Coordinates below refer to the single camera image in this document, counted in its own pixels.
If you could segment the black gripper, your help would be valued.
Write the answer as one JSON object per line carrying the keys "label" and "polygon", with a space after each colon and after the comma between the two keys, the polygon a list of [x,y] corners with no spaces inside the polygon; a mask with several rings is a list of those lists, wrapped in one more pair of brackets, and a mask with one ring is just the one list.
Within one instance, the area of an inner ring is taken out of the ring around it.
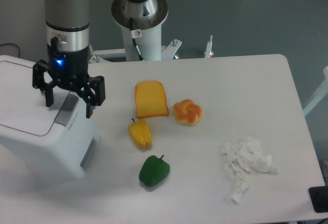
{"label": "black gripper", "polygon": [[[46,107],[54,103],[53,88],[78,93],[86,103],[86,118],[90,118],[96,106],[101,106],[106,99],[105,78],[101,75],[90,77],[88,74],[89,48],[75,52],[60,52],[58,55],[48,50],[48,63],[44,60],[36,62],[32,69],[32,87],[40,89],[45,96]],[[44,74],[48,73],[51,81],[45,81]]]}

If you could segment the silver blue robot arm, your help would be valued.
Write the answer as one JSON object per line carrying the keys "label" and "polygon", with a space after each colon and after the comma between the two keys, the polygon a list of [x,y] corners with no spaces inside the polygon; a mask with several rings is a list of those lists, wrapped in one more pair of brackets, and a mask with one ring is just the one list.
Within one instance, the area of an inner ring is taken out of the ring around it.
{"label": "silver blue robot arm", "polygon": [[[120,26],[128,61],[161,59],[161,25],[166,0],[114,0],[111,13]],[[48,60],[33,66],[32,86],[54,102],[53,89],[75,92],[86,103],[86,116],[106,98],[105,79],[88,74],[90,0],[45,0]]]}

